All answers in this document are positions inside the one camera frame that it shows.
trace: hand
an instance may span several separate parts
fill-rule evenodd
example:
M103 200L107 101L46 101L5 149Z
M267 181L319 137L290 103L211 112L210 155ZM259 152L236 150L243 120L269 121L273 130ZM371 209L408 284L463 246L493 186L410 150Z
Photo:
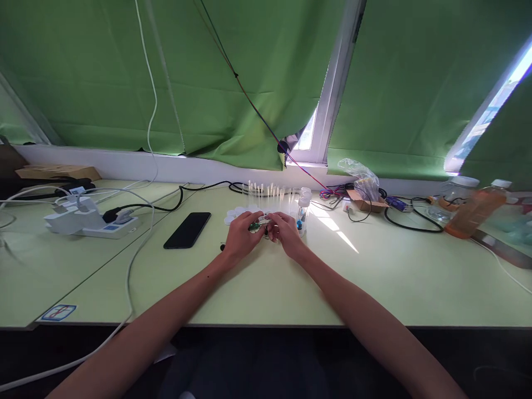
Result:
M266 218L272 221L268 223L268 237L272 242L281 241L283 249L296 262L300 255L308 250L299 236L295 219L283 212L268 213Z
M231 260L235 261L235 264L244 259L264 236L266 224L263 224L255 233L248 230L249 225L255 223L263 214L261 211L255 213L248 211L231 222L223 254L229 256Z

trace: desk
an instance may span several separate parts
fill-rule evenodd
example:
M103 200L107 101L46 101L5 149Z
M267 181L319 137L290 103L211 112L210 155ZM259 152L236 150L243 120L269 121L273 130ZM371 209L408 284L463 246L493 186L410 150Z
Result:
M95 182L97 187L116 188L130 183ZM175 183L152 183L134 192L150 201L177 187ZM185 191L185 194L188 198L193 192ZM157 205L170 206L177 201L178 195L179 191L157 202ZM121 204L140 202L139 198L124 192L101 202L99 207L103 212ZM8 247L0 247L0 328L29 326L55 302L143 235L151 222L151 208L143 208L135 213L141 219L141 226L124 238L61 236L50 233L44 226L43 217L52 212L50 205L12 206L5 210L15 215L17 220L1 231ZM166 212L156 212L155 222L166 215Z
M242 204L226 188L197 192L169 214L138 254L131 273L135 315L205 267L225 241L228 209ZM162 245L190 212L212 213L194 247ZM532 326L532 296L499 268L485 249L447 233L429 234L391 225L382 214L352 223L338 207L311 206L307 245L407 326ZM122 251L73 290L61 304L77 305L61 323L118 324L127 315L126 268L135 246ZM523 284L532 273L503 261ZM340 326L307 274L280 244L262 240L191 319L190 325Z

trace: white wall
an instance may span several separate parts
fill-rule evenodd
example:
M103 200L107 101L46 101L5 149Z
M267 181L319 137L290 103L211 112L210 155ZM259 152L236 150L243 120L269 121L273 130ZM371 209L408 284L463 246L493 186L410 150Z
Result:
M152 155L145 152L108 151L56 147L49 145L14 146L34 165L54 163L60 165L94 166L105 179L151 180L155 175ZM155 155L158 165L156 181L174 183L213 184L222 180L233 182L276 183L290 187L322 187L296 165L287 165L283 172L244 169L218 161L200 158ZM301 163L315 178L326 186L352 181L349 176L327 175L325 165ZM420 180L380 179L380 187L394 195L429 196L438 193L440 182Z

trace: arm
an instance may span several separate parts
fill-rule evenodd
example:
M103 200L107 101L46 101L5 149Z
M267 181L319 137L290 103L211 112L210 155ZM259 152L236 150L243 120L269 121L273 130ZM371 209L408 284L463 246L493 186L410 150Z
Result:
M414 398L465 398L458 384L390 312L318 258L299 238L295 220L270 214L268 234L301 265L368 352Z
M48 397L122 396L216 289L225 273L259 243L266 226L255 234L249 232L248 227L261 215L262 212L245 212L235 219L229 228L226 247L220 255L124 328Z

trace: window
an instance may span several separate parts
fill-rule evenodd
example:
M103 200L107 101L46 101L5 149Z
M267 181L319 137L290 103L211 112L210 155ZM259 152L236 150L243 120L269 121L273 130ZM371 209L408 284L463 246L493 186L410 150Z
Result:
M345 2L343 19L332 50L318 107L291 152L298 162L326 163L327 161L329 138L340 107L355 44L354 37L360 26L365 3L364 0Z
M447 174L458 174L464 160L495 118L499 109L510 97L510 94L519 84L531 64L532 40L529 40L516 57L516 62L504 74L490 96L473 116L471 122L465 127L449 154L447 154L444 163L444 169Z

